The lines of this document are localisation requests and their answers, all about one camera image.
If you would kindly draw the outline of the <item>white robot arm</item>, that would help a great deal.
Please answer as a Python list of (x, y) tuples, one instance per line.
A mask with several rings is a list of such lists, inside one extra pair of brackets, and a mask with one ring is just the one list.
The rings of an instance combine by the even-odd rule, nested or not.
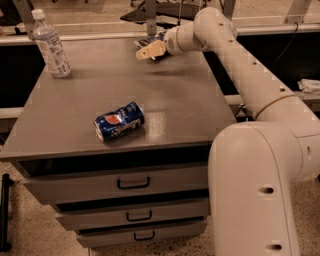
[(290, 184), (320, 169), (320, 120), (207, 7), (141, 48), (138, 59), (214, 52), (252, 121), (214, 139), (208, 160), (215, 256), (300, 256)]

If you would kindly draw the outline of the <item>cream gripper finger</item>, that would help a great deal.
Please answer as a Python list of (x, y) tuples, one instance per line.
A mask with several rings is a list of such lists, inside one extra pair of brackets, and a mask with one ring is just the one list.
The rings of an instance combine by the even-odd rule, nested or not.
[(155, 58), (160, 54), (160, 47), (157, 43), (149, 44), (136, 52), (136, 58), (138, 60), (144, 60), (149, 58)]

